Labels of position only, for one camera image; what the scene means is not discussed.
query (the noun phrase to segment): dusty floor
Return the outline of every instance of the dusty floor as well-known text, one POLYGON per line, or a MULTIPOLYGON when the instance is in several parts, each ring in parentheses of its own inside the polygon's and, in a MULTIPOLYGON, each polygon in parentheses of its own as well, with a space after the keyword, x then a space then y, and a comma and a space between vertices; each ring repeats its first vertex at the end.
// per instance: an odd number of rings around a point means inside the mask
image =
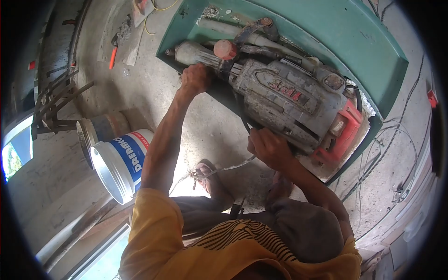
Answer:
MULTIPOLYGON (((389 3, 389 1, 379 2, 380 14, 389 3)), ((154 11, 148 17, 148 30, 155 32, 155 35, 151 36, 143 32, 135 66, 123 63, 125 55, 119 47, 115 67, 109 70, 108 61, 97 61, 97 58, 100 39, 110 8, 106 8, 101 1, 92 2, 84 21, 77 51, 80 69, 77 85, 82 86, 95 81, 95 86, 77 100, 83 116, 93 117, 124 110, 132 129, 154 130, 157 127, 176 89, 180 86, 177 72, 155 57, 159 43, 179 4, 180 1, 166 11, 154 11)), ((411 25, 394 4, 385 12, 383 22, 409 60, 405 80, 387 120, 400 120, 407 103, 402 124, 409 130, 418 152, 430 113, 430 105, 426 97, 427 84, 431 84, 430 63, 425 58, 421 74, 419 74, 423 56, 422 45, 411 25), (418 76, 420 76, 419 81, 411 92, 418 76)), ((142 29, 137 28, 133 32, 142 32, 142 29)), ((110 53, 108 48, 112 49, 111 46, 105 46, 104 53, 110 53)), ((389 145, 393 134, 394 130, 389 129, 378 138, 381 145, 384 145, 381 147, 382 152, 389 145)), ((194 99, 185 117, 181 154, 174 181, 176 182, 203 158, 209 159, 218 168, 239 164, 251 156, 246 150, 246 145, 247 132, 239 117, 209 95, 202 94, 194 99)), ((379 152, 378 147, 375 143, 369 155, 368 164, 379 152)), ((363 155, 362 168, 368 157, 367 151, 368 149, 363 155)), ((349 211, 356 237, 365 234, 387 213, 388 207, 393 206, 391 201, 395 191, 408 176, 413 163, 414 152, 409 139, 405 134, 397 133, 384 158, 363 182, 361 192, 354 192, 344 203, 349 211), (360 211, 359 200, 361 200, 362 211, 360 211)), ((359 167, 360 159, 341 176, 339 183, 335 181, 330 186, 340 198, 348 193, 358 179, 359 167)), ((224 184, 236 196, 247 195, 244 205, 246 212, 259 211, 263 208, 266 188, 272 176, 273 171, 257 159, 242 168, 220 174, 224 184)), ((202 195, 199 188, 193 192, 192 186, 192 180, 187 179, 177 186, 173 195, 202 195)), ((293 198, 304 199, 299 189, 294 191, 293 198)))

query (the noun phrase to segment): plastic bucket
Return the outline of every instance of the plastic bucket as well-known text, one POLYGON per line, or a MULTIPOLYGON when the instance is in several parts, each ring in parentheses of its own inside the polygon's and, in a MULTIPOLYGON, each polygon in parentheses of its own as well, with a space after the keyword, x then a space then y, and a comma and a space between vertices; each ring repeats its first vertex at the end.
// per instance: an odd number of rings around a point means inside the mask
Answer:
POLYGON ((146 151, 154 134, 139 129, 90 148, 93 166, 108 192, 120 204, 140 188, 146 151))
POLYGON ((107 142, 120 135, 131 132, 128 120, 120 113, 96 116, 91 119, 82 118, 76 122, 79 143, 87 164, 93 170, 90 158, 90 147, 99 141, 107 142))

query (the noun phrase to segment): window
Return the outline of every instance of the window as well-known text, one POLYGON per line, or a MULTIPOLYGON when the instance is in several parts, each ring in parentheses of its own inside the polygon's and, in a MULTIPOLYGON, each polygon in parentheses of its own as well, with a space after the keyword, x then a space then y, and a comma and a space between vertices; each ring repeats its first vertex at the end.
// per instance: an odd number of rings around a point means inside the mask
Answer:
POLYGON ((128 245, 130 230, 127 222, 119 226, 63 279, 120 280, 118 268, 121 254, 128 245))
POLYGON ((15 125, 6 135, 2 147, 2 167, 8 181, 23 165, 33 158, 33 141, 31 140, 30 116, 15 125))

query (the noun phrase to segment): foot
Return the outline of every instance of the foot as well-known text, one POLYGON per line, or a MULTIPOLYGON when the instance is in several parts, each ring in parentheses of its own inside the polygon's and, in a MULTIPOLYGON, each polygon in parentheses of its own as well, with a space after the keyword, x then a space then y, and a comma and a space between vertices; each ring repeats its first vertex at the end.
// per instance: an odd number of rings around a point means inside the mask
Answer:
POLYGON ((268 190, 265 208, 269 208, 274 202, 281 198, 288 198, 293 192, 294 184, 286 179, 280 172, 276 171, 272 179, 272 186, 268 190))
MULTIPOLYGON (((198 176, 204 176, 211 173, 216 168, 214 165, 206 159, 196 165, 196 173, 198 176)), ((230 191, 223 185, 218 174, 213 174, 205 179, 198 179, 198 183, 210 194, 210 198, 217 199, 223 203, 226 207, 224 210, 229 209, 235 202, 230 191)))

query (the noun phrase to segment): right hand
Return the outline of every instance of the right hand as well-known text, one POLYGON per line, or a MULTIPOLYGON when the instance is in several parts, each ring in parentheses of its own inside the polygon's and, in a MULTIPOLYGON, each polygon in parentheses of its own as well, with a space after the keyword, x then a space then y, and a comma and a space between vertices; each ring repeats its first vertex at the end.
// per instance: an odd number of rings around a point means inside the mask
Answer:
POLYGON ((182 72, 181 92, 194 98, 206 91, 211 84, 212 72, 202 63, 190 65, 182 72))
POLYGON ((291 161, 296 160, 286 139, 273 134, 268 128, 252 128, 248 140, 247 150, 276 171, 283 171, 291 161))

